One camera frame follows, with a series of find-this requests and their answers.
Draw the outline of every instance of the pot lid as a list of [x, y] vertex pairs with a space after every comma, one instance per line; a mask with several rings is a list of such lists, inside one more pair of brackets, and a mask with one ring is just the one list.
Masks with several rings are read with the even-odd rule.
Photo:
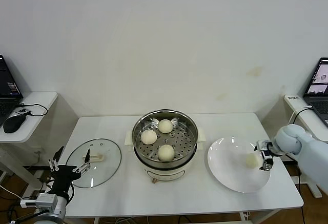
[[109, 180], [117, 171], [121, 162], [121, 151], [118, 145], [105, 138], [93, 139], [77, 147], [69, 156], [66, 165], [83, 164], [90, 149], [90, 169], [73, 182], [80, 188], [92, 188]]

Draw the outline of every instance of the computer mouse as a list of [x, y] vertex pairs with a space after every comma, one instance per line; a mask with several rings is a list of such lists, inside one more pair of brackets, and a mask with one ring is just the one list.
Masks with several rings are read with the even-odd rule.
[[9, 117], [4, 122], [4, 132], [5, 133], [16, 132], [21, 127], [25, 119], [26, 119], [25, 115], [16, 115], [16, 116]]

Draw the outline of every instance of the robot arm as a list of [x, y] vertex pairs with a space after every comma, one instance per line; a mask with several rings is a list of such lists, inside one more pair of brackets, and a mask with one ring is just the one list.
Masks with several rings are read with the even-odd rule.
[[304, 128], [295, 124], [282, 127], [272, 141], [259, 141], [257, 149], [262, 152], [264, 170], [271, 169], [272, 157], [293, 154], [304, 174], [328, 193], [328, 144], [312, 138]]
[[59, 157], [63, 148], [56, 152], [54, 158], [49, 160], [50, 174], [53, 178], [51, 190], [47, 193], [40, 193], [36, 200], [21, 200], [23, 208], [36, 207], [39, 212], [24, 219], [17, 219], [11, 224], [21, 223], [34, 218], [37, 224], [62, 224], [66, 214], [66, 205], [71, 198], [68, 195], [72, 181], [81, 178], [90, 169], [90, 149], [85, 160], [80, 166], [58, 165]]

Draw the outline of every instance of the round white plate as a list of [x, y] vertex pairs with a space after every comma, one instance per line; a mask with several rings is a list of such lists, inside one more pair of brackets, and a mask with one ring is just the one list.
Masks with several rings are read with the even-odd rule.
[[245, 159], [254, 152], [255, 141], [241, 141], [240, 138], [228, 137], [215, 141], [208, 151], [208, 163], [213, 175], [231, 190], [250, 193], [264, 187], [270, 178], [270, 171], [248, 168]]

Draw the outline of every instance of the laptop keyboard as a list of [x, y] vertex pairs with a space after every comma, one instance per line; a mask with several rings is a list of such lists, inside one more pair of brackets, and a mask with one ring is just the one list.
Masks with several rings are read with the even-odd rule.
[[320, 114], [328, 114], [328, 101], [314, 101], [311, 105], [317, 109]]
[[0, 116], [5, 116], [11, 112], [16, 106], [16, 103], [0, 103]]

